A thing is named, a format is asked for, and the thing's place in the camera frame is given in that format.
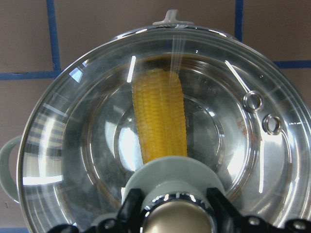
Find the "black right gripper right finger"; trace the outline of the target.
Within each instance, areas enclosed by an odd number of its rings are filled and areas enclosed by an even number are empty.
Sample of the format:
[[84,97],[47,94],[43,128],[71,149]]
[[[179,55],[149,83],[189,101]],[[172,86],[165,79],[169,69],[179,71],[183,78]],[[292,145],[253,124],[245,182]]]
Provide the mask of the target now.
[[206,189],[206,197],[211,205],[219,233],[243,233],[244,217],[216,187]]

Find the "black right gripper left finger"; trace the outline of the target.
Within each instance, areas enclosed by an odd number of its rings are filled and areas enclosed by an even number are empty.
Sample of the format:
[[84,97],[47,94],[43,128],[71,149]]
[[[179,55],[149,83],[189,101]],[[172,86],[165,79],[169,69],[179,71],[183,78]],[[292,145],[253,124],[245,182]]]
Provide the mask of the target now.
[[143,193],[139,188],[133,188],[127,194],[118,214],[117,220],[121,223],[125,233],[139,233],[142,223],[141,206]]

